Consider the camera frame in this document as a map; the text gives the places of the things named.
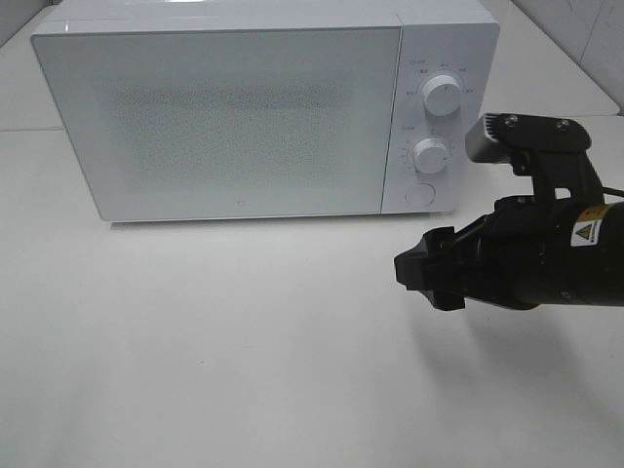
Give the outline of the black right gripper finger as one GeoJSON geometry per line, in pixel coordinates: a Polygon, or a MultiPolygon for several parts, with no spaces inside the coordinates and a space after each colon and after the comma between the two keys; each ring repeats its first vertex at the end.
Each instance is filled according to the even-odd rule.
{"type": "Polygon", "coordinates": [[[416,246],[394,258],[396,280],[410,292],[421,293],[434,309],[457,311],[465,308],[465,298],[449,284],[450,267],[437,252],[416,246]]]}
{"type": "Polygon", "coordinates": [[[452,226],[440,227],[427,231],[418,244],[418,250],[423,254],[441,254],[450,252],[457,240],[457,234],[452,226]]]}

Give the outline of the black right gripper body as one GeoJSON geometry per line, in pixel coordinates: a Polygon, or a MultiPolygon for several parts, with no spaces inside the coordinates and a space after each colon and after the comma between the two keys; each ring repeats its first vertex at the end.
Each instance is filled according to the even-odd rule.
{"type": "Polygon", "coordinates": [[[491,214],[462,229],[457,285],[465,298],[517,310],[541,304],[603,301],[600,220],[582,214],[603,205],[603,185],[577,122],[498,114],[493,128],[515,176],[532,194],[495,202],[491,214]]]}

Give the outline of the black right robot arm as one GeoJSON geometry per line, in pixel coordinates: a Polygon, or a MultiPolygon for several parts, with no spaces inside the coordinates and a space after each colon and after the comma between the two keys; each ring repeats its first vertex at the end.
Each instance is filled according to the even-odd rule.
{"type": "Polygon", "coordinates": [[[394,259],[397,281],[436,309],[468,299],[513,310],[623,303],[623,206],[609,204],[576,121],[487,113],[465,139],[474,163],[506,163],[530,195],[499,199],[461,230],[426,232],[394,259]]]}

